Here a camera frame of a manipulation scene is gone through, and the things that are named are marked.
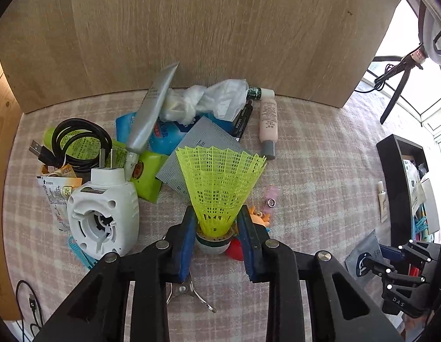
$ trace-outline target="power plug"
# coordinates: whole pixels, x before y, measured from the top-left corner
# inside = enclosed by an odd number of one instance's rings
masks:
[[[99,167],[91,170],[91,181],[76,188],[68,199],[70,230],[78,246],[95,259],[108,252],[126,255],[138,239],[140,212],[135,186],[125,180],[124,169],[105,168],[105,151]]]

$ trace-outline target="wooden board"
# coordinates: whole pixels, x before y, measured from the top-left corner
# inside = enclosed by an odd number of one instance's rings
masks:
[[[22,114],[0,66],[0,316],[4,320],[20,319],[3,248],[2,199],[8,158]]]
[[[148,88],[180,60],[173,87],[246,78],[342,107],[399,0],[14,0],[0,59],[26,113]]]

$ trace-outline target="pink lotion bottle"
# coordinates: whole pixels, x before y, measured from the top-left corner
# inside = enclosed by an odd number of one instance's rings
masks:
[[[260,103],[261,155],[267,160],[274,160],[277,142],[277,104],[274,91],[262,93]]]

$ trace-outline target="checkered tablecloth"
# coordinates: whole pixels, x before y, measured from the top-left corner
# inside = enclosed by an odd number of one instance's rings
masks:
[[[46,197],[36,183],[40,163],[28,151],[30,141],[42,142],[46,128],[70,117],[95,122],[114,137],[115,118],[136,110],[143,97],[142,91],[89,97],[34,111],[21,120],[5,184],[5,253],[12,284],[25,279],[33,285],[45,320],[87,269],[69,250],[67,235],[53,226]],[[382,243],[390,243],[390,221],[381,224],[379,219],[377,181],[384,177],[375,144],[395,133],[425,147],[430,169],[441,168],[441,157],[431,135],[402,108],[396,106],[385,125],[379,124],[388,101],[377,93],[354,93],[343,109],[337,109],[277,98],[277,159],[268,162],[246,201],[261,207],[269,185],[281,189],[271,218],[272,237],[296,251],[329,250],[341,262],[374,228]],[[252,152],[260,150],[258,109],[256,101],[241,140]],[[140,232],[134,251],[160,239],[169,226],[179,223],[186,205],[166,186],[157,204],[140,199]],[[195,250],[191,273],[198,292],[217,308],[217,313],[210,313],[191,297],[173,300],[168,306],[172,341],[265,339],[268,286],[250,283],[242,262]],[[373,280],[367,291],[380,303],[379,279]],[[20,293],[20,302],[26,322],[32,322],[27,291]],[[310,339],[306,297],[304,311]]]

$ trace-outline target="gray pouch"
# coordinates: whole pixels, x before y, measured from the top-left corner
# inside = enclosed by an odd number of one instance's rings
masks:
[[[362,277],[358,277],[356,275],[358,257],[365,252],[370,253],[371,257],[374,259],[384,261],[381,247],[379,246],[379,241],[375,236],[375,229],[371,233],[369,233],[369,235],[364,238],[360,243],[358,243],[351,254],[348,255],[345,259],[345,266],[347,267],[347,271],[358,282],[358,284],[360,284],[362,288],[365,288],[367,283],[369,283],[370,280],[375,276],[371,271]]]

